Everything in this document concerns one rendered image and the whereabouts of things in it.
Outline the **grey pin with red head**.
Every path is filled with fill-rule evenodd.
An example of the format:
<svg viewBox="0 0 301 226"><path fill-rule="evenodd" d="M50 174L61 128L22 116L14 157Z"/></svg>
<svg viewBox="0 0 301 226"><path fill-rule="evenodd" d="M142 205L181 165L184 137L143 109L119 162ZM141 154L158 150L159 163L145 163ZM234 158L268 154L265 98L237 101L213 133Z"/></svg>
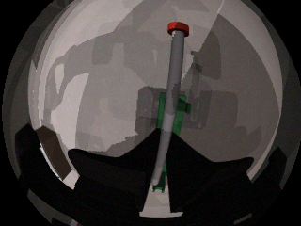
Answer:
<svg viewBox="0 0 301 226"><path fill-rule="evenodd" d="M170 46L170 63L168 84L166 84L165 116L163 116L162 132L159 135L157 159L154 163L154 174L151 183L158 185L162 168L166 162L170 136L172 136L174 118L178 99L180 99L181 75L183 72L184 38L189 35L189 26L185 23L169 23L168 34L172 35L172 46Z"/></svg>

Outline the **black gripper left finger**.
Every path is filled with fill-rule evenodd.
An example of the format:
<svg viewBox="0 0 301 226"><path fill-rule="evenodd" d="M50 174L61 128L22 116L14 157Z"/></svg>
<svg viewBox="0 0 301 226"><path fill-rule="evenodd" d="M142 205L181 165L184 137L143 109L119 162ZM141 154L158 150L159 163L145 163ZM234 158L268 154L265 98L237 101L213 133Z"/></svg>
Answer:
<svg viewBox="0 0 301 226"><path fill-rule="evenodd" d="M80 148L71 148L68 150L68 158L79 176L83 174L99 184L134 193L135 206L139 208L139 212L143 212L144 203L150 192L161 132L161 128L155 129L138 146L119 157L108 157Z"/></svg>

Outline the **green u-shaped bracket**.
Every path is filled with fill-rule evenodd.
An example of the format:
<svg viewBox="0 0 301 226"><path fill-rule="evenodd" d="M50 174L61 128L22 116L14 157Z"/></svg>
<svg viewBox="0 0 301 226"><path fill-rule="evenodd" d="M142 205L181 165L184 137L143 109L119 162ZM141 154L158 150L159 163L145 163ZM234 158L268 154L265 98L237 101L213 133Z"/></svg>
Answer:
<svg viewBox="0 0 301 226"><path fill-rule="evenodd" d="M173 133L177 133L180 135L182 123L183 123L183 112L191 114L191 103L186 103L185 99L187 99L187 95L180 94L180 99L178 99L178 105L176 110L176 118L174 118L173 124ZM157 128L162 129L163 124L163 116L165 116L165 100L166 94L161 93L161 99L159 99L159 109L158 109L158 121ZM162 193L165 192L166 189L166 162L162 168L161 177L159 177L158 185L153 185L153 192L155 189L162 189Z"/></svg>

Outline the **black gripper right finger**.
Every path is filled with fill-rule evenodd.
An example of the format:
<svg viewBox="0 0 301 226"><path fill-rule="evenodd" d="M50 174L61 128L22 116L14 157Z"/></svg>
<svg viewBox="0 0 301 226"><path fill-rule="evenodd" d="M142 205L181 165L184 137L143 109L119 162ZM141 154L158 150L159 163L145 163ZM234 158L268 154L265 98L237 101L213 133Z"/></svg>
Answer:
<svg viewBox="0 0 301 226"><path fill-rule="evenodd" d="M170 214L183 212L188 203L193 202L215 182L247 172L253 161L255 159L245 157L237 161L212 162L172 132L166 154Z"/></svg>

